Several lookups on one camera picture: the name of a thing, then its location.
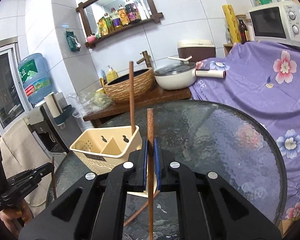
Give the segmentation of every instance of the screw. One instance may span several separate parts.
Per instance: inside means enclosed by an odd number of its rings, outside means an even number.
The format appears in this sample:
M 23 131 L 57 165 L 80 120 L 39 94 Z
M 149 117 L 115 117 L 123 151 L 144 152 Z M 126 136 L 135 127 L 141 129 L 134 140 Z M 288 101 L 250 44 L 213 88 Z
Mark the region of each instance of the screw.
M 172 167 L 174 169 L 179 168 L 180 167 L 180 163 L 178 163 L 178 162 L 172 162 L 172 163 L 170 163 L 170 167 Z
M 209 177 L 210 179 L 216 179 L 216 178 L 218 177 L 218 174 L 217 174 L 216 172 L 214 172 L 214 171 L 210 171 L 210 172 L 208 173 L 208 177 Z
M 86 174 L 85 177 L 86 177 L 87 180 L 92 180 L 96 177 L 96 175 L 93 172 L 89 172 L 89 173 Z
M 123 167 L 126 169 L 131 169 L 133 167 L 133 163 L 132 162 L 125 162 L 123 164 Z

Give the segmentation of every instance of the textured glass tabletop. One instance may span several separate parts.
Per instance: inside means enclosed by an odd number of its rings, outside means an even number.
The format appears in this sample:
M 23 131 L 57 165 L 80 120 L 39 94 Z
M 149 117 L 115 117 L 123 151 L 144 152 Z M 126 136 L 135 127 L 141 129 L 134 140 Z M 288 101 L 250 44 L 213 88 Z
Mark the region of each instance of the textured glass tabletop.
M 135 110 L 141 136 L 147 135 L 146 109 L 154 108 L 155 136 L 163 149 L 193 171 L 215 171 L 278 224 L 287 194 L 284 163 L 269 133 L 246 114 L 206 101 L 176 101 Z M 102 127 L 130 125 L 130 113 Z M 89 169 L 69 153 L 56 171 L 57 195 L 61 195 Z M 49 192 L 48 203 L 53 199 Z M 125 218 L 133 215 L 146 198 L 127 196 Z M 148 237 L 148 209 L 124 228 L 133 240 Z M 175 193 L 159 193 L 154 199 L 154 238 L 178 237 Z

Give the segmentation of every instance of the brass faucet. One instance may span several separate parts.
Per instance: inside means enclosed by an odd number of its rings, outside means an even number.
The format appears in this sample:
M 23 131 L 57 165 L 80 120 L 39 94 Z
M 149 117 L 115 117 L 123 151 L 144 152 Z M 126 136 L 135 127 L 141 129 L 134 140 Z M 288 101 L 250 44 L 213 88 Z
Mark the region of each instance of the brass faucet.
M 145 61 L 147 67 L 152 67 L 151 61 L 150 61 L 151 56 L 148 54 L 148 51 L 145 50 L 145 51 L 141 52 L 140 54 L 143 55 L 143 58 L 142 58 L 142 59 L 139 59 L 139 60 L 137 61 L 137 64 L 139 65 L 141 62 Z

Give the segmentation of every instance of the person's hand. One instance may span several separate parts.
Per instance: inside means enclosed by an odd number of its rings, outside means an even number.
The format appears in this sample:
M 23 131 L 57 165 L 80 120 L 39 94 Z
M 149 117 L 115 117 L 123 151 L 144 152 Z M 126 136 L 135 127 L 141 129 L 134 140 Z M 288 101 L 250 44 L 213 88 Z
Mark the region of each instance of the person's hand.
M 22 218 L 25 222 L 25 225 L 32 219 L 32 215 L 29 209 L 27 202 L 23 199 L 21 201 L 21 206 L 23 210 L 6 208 L 0 212 L 0 218 L 5 224 L 5 226 L 9 229 L 9 231 L 15 236 L 19 237 L 19 230 L 13 223 L 13 219 Z

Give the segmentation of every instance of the white microwave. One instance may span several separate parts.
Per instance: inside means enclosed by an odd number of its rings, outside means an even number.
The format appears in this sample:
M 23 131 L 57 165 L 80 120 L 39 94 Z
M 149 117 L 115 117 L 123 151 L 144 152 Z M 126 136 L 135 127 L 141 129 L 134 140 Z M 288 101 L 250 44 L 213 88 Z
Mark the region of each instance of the white microwave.
M 256 41 L 300 47 L 300 6 L 282 1 L 249 10 Z

